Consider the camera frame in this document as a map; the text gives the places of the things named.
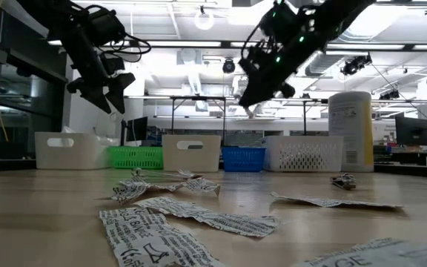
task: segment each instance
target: newspaper scrap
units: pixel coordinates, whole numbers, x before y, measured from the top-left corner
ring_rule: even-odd
[[[190,179],[176,185],[160,186],[145,182],[141,177],[134,176],[131,180],[121,181],[122,186],[113,188],[114,195],[112,200],[118,201],[125,205],[143,195],[146,191],[169,191],[174,192],[180,188],[187,188],[196,192],[215,192],[217,196],[220,193],[220,185],[203,178]]]
[[[427,244],[410,243],[404,240],[385,238],[372,240],[365,245],[356,245],[293,267],[333,266],[427,266]]]
[[[120,267],[224,266],[193,236],[170,226],[162,214],[126,208],[100,211],[99,217]]]
[[[403,208],[401,205],[391,204],[380,204],[372,202],[362,202],[355,200],[328,200],[328,199],[317,199],[317,198],[306,198],[306,197],[284,197],[280,196],[276,192],[271,192],[271,196],[281,200],[290,200],[296,202],[307,202],[310,204],[318,205],[323,208],[336,208],[343,206],[354,206],[354,207],[375,207],[375,208]]]
[[[179,174],[167,174],[164,172],[158,172],[158,171],[146,171],[141,168],[135,168],[133,169],[133,176],[137,177],[162,177],[162,178],[168,178],[168,179],[181,179],[181,180],[187,180],[187,179],[196,179],[201,178],[203,175],[200,174],[194,174],[189,170],[177,170]]]
[[[277,217],[221,214],[188,202],[180,202],[170,197],[154,197],[136,202],[135,205],[151,208],[163,214],[172,214],[176,217],[194,218],[198,222],[206,223],[219,230],[249,237],[266,237],[279,225]]]

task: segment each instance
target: white storage bin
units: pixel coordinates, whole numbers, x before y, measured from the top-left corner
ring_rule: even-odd
[[[92,133],[36,133],[38,169],[93,170],[111,166],[108,146]]]
[[[219,171],[220,136],[164,135],[162,156],[165,171]]]
[[[263,168],[268,171],[338,172],[342,164],[340,136],[268,136]]]

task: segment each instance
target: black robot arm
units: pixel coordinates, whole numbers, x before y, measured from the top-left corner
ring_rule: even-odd
[[[106,54],[131,53],[141,55],[150,50],[148,43],[128,35],[125,27],[117,19],[114,10],[98,5],[80,7],[70,0],[17,0],[18,3],[40,24],[49,30],[49,37],[61,41],[68,56],[72,59],[73,69],[77,69],[80,78],[69,83],[71,93],[80,90],[81,96],[101,108],[111,112],[107,102],[121,113],[125,112],[123,90],[134,82],[132,73],[117,73],[124,69],[121,58],[109,59]],[[135,45],[144,42],[147,50],[139,53],[118,50],[97,53],[96,47],[107,43],[118,43],[126,38]],[[104,95],[103,87],[109,92]]]
[[[317,50],[340,36],[358,15],[376,0],[325,0],[320,6],[306,5],[294,13],[284,0],[262,17],[245,41],[240,66],[248,76],[248,86],[239,103],[248,107],[269,100],[281,91],[285,98],[294,88],[285,80]],[[260,29],[268,40],[244,50],[254,32]]]

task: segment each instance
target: tabletop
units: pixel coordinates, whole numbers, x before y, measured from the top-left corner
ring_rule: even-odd
[[[215,193],[185,188],[146,193],[230,214],[274,215],[278,228],[262,239],[219,231],[195,220],[167,216],[227,266],[291,266],[322,254],[394,237],[427,243],[427,178],[354,174],[355,191],[329,183],[332,174],[216,173]],[[117,266],[98,211],[119,207],[112,194],[130,171],[11,171],[0,173],[0,266]],[[398,211],[321,208],[275,200],[317,197],[404,205]]]

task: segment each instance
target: white cylindrical container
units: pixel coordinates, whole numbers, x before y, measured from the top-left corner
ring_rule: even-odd
[[[344,92],[329,98],[329,136],[342,136],[342,171],[374,171],[371,95]]]

